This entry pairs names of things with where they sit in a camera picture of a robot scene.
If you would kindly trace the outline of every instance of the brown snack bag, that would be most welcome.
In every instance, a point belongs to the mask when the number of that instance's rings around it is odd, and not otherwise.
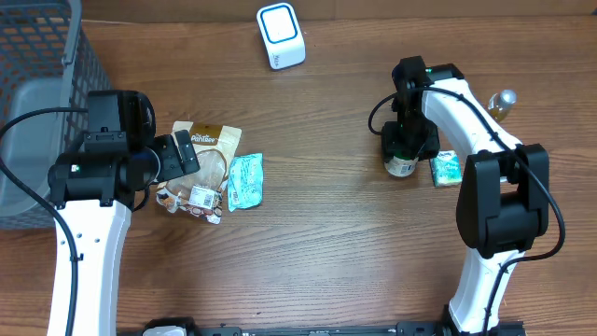
[[[200,170],[158,185],[156,199],[174,213],[177,209],[219,224],[222,193],[228,184],[229,168],[241,140],[241,130],[229,126],[177,121],[174,132],[188,130]]]

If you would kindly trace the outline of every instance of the gray plastic basket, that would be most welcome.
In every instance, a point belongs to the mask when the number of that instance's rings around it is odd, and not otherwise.
[[[0,2],[0,127],[39,108],[87,107],[110,82],[81,29],[80,0]],[[48,169],[87,128],[87,116],[56,113],[15,125],[0,143],[7,167],[48,197]],[[0,175],[0,229],[53,227],[51,216]]]

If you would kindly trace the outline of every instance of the light blue packet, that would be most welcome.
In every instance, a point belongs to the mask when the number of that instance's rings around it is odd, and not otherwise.
[[[236,157],[230,164],[228,209],[248,209],[263,200],[263,154]]]
[[[453,150],[440,151],[429,161],[431,174],[436,187],[454,186],[463,181],[458,156]]]

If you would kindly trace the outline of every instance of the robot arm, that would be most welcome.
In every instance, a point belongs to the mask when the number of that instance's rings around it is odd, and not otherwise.
[[[116,335],[118,275],[136,191],[200,169],[187,131],[155,136],[153,107],[135,91],[93,91],[85,150],[50,168],[50,200],[75,237],[79,258],[75,336]],[[63,336],[71,295],[70,250],[56,225],[57,261],[48,336]]]
[[[462,94],[466,99],[477,106],[483,117],[498,133],[499,137],[511,148],[515,149],[521,141],[502,129],[473,96],[465,79],[448,78],[436,81],[430,87],[440,88]],[[433,121],[439,129],[446,134],[448,141],[456,150],[460,158],[466,158],[471,154],[477,154],[481,150],[489,150],[493,153],[503,151],[479,119],[455,97],[433,91],[423,93],[422,102],[424,116]]]
[[[392,78],[397,90],[392,107],[398,119],[386,122],[382,129],[386,162],[394,156],[412,161],[434,158],[439,150],[437,127],[458,156],[466,158],[456,222],[468,248],[460,284],[448,306],[447,323],[452,334],[481,333],[501,265],[522,257],[534,238],[545,233],[548,204],[479,118],[484,118],[506,146],[526,161],[544,186],[548,185],[547,152],[539,145],[523,146],[504,131],[475,99],[465,77],[453,64],[428,68],[421,57],[403,59]],[[480,116],[459,96],[470,102]],[[517,191],[501,194],[500,183],[506,181],[518,183]],[[508,267],[501,278],[488,329],[498,325],[499,305],[514,266]]]
[[[448,78],[436,81],[431,85],[462,94],[466,99],[477,106],[482,116],[490,123],[492,129],[512,149],[521,142],[502,129],[485,109],[475,99],[464,79]],[[460,158],[477,154],[482,150],[493,153],[502,152],[503,149],[492,140],[491,135],[473,115],[470,109],[461,101],[440,92],[425,91],[423,93],[422,111],[425,117],[433,121],[456,150]],[[490,259],[483,258],[476,249],[466,250],[465,265],[461,274],[460,284],[456,294],[450,300],[449,312],[455,327],[460,332],[477,333],[483,329],[485,309],[490,298],[493,283],[499,272],[500,266],[514,258],[519,258],[524,252],[511,250],[495,254]],[[515,265],[510,266],[500,282],[495,300],[493,301],[492,315],[489,329],[498,324],[498,309],[502,297],[506,292],[507,282],[514,271]]]

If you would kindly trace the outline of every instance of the wood grain surface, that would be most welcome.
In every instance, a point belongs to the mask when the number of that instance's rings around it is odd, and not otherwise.
[[[597,20],[594,17],[305,21],[303,65],[269,69],[253,23],[85,27],[119,89],[145,92],[158,133],[175,120],[243,129],[237,155],[262,152],[264,202],[219,226],[134,214],[120,270],[118,325],[192,315],[202,326],[351,326],[429,320],[453,295],[465,256],[458,188],[427,162],[388,176],[370,109],[393,92],[403,57],[455,63],[486,104],[510,88],[503,126],[550,155],[567,222],[561,254],[517,267],[500,317],[529,335],[594,335],[597,318]],[[374,121],[394,118],[389,106]],[[450,145],[442,138],[442,147]],[[530,254],[557,238],[551,217]],[[54,232],[0,232],[0,334],[45,335]]]
[[[290,0],[299,20],[590,15],[595,0]],[[255,21],[271,0],[83,0],[83,18],[99,21]]]

